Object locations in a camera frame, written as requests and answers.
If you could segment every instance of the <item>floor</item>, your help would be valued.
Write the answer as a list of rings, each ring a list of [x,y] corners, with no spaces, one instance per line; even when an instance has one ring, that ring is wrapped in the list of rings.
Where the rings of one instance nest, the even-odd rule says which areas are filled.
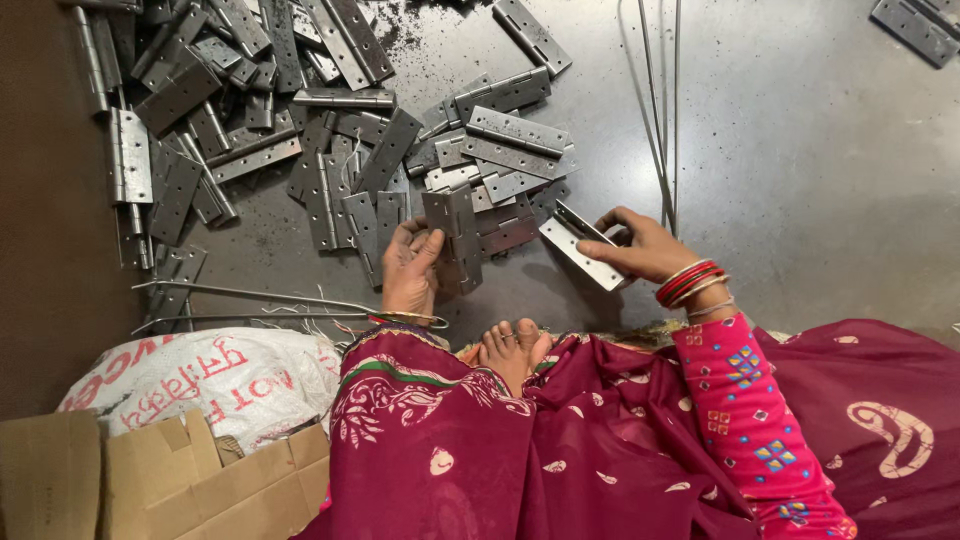
[[[662,1],[672,59],[674,0]],[[568,203],[587,219],[616,205],[659,217],[627,62],[634,55],[645,73],[636,3],[525,2],[574,59],[547,104],[526,114],[570,127],[584,168],[569,178]],[[386,86],[407,110],[424,110],[482,71],[499,79],[532,67],[489,4],[458,12],[453,0],[372,3],[397,72]],[[656,45],[661,6],[647,4]],[[960,322],[950,270],[960,253],[960,61],[930,67],[870,22],[875,4],[684,2],[681,238],[729,270],[738,304],[764,328],[868,317],[960,348],[950,328]],[[654,58],[659,68],[659,48]],[[377,306],[354,254],[313,251],[306,212],[284,194],[283,178],[274,171],[253,191],[233,188],[235,226],[193,228],[186,241],[210,253],[198,281],[311,295],[320,285],[328,298]],[[651,286],[606,294],[539,240],[483,270],[479,290],[438,307],[453,322],[444,337],[455,346],[502,318],[562,331],[669,316]],[[261,304],[194,295],[193,306]]]

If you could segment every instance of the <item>forearm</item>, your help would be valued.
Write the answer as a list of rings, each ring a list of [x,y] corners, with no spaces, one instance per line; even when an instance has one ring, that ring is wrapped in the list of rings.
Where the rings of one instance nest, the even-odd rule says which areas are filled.
[[[687,308],[716,306],[729,298],[724,294],[711,291]],[[708,452],[751,503],[765,537],[822,538],[830,531],[853,538],[855,525],[830,495],[832,482],[738,313],[724,307],[674,333]]]

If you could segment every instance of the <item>woman's hand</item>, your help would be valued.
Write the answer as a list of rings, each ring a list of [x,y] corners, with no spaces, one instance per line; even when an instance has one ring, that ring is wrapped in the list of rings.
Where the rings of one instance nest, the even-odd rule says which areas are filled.
[[[626,227],[613,235],[613,243],[581,240],[577,251],[594,260],[608,263],[622,273],[661,284],[690,264],[700,260],[697,254],[677,241],[659,223],[631,209],[617,207],[597,220],[596,228],[605,233],[614,225]]]
[[[680,243],[659,223],[637,214],[631,209],[617,207],[601,217],[596,228],[605,233],[614,225],[626,227],[613,234],[613,247],[604,242],[581,240],[577,251],[594,260],[606,262],[624,274],[643,278],[648,282],[662,284],[690,264],[700,260],[697,254]],[[730,292],[722,283],[717,283],[694,294],[684,302],[687,313],[718,306],[730,299]],[[733,317],[739,309],[723,307],[709,314],[690,317],[691,324]]]
[[[426,233],[426,218],[404,221],[394,231],[383,254],[384,311],[433,315],[437,294],[436,262],[444,246],[444,232]]]

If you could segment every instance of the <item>maroon sari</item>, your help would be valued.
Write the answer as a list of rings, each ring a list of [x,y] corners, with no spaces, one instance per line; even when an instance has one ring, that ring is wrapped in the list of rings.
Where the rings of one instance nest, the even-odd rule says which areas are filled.
[[[860,538],[956,537],[957,353],[874,321],[756,339]],[[365,334],[331,420],[332,506],[300,537],[759,536],[679,405],[689,392],[673,348],[572,334],[538,371],[531,399],[514,399],[427,334]],[[649,381],[614,384],[624,373]]]

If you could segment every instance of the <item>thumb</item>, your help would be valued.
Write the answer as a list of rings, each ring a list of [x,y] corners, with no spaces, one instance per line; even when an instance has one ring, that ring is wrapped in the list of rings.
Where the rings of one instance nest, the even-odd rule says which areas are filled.
[[[621,266],[627,264],[629,257],[627,253],[624,253],[627,248],[617,248],[594,240],[580,240],[577,242],[577,251],[593,260]]]
[[[444,232],[440,229],[434,229],[430,235],[427,236],[426,242],[423,243],[420,252],[417,253],[417,256],[410,262],[409,266],[418,274],[426,272],[426,269],[437,261],[437,257],[440,256],[440,251],[443,248]]]

